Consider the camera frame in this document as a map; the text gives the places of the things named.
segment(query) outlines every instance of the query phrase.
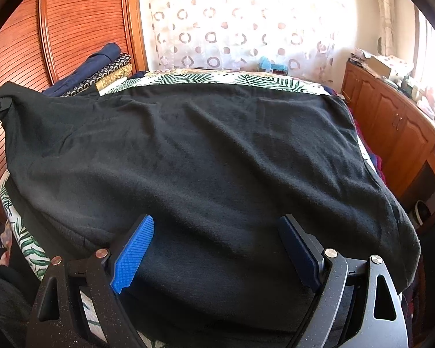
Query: wooden wardrobe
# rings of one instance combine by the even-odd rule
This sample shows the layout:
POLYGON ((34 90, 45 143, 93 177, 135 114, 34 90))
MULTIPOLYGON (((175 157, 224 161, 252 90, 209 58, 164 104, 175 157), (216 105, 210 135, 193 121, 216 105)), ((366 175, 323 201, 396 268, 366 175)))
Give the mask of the wooden wardrobe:
MULTIPOLYGON (((0 30, 0 86, 42 91, 109 42, 132 56, 133 72, 146 70, 139 0, 24 0, 0 30)), ((0 178, 5 169, 0 123, 0 178)))

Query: cardboard box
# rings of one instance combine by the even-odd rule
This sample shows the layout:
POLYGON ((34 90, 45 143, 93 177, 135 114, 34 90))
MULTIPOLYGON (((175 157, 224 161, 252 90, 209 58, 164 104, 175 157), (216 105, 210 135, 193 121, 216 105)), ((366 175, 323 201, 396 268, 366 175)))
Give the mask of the cardboard box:
POLYGON ((365 63, 380 76, 393 82, 402 79, 414 69, 413 63, 408 63, 395 56, 371 56, 370 59, 365 60, 365 63))
POLYGON ((371 67, 371 69, 378 73, 380 76, 390 79, 393 76, 393 69, 384 62, 381 62, 377 57, 371 56, 370 59, 366 59, 365 63, 371 67))

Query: gold fabric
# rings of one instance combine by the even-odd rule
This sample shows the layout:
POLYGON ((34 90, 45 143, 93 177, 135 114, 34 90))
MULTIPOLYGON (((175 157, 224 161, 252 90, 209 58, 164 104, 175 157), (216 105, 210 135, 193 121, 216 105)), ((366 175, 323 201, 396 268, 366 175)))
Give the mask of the gold fabric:
POLYGON ((98 91, 105 89, 108 85, 111 85, 116 80, 120 78, 127 77, 132 72, 132 64, 125 65, 124 67, 115 70, 113 73, 103 77, 100 81, 98 81, 95 86, 98 91))

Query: screw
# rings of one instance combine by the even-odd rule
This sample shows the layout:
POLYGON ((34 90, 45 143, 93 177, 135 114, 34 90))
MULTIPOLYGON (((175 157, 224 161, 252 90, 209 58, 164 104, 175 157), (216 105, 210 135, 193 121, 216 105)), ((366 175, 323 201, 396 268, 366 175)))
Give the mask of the screw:
POLYGON ((60 263, 61 263, 61 257, 54 257, 52 260, 51 260, 51 263, 53 264, 53 265, 59 265, 60 263))
POLYGON ((328 256, 329 258, 336 258, 338 255, 337 251, 335 251, 334 249, 327 249, 324 252, 326 253, 326 256, 328 256))
POLYGON ((95 253, 95 256, 99 259, 104 258, 106 255, 108 255, 107 249, 100 249, 100 250, 97 250, 95 253))
POLYGON ((371 260, 375 263, 375 264, 382 264, 383 263, 383 259, 378 256, 378 255, 372 255, 371 256, 371 260))

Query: blue folded cloth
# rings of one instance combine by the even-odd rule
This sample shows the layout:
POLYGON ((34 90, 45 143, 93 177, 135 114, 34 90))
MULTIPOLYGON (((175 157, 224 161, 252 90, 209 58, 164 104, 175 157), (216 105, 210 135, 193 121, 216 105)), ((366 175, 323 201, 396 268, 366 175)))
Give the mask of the blue folded cloth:
POLYGON ((100 51, 91 54, 73 73, 56 82, 42 93, 49 97, 59 97, 78 86, 86 78, 115 61, 121 54, 116 43, 106 44, 100 51))
POLYGON ((133 78, 142 78, 146 74, 146 70, 140 70, 137 73, 134 73, 129 77, 129 80, 132 80, 133 78))

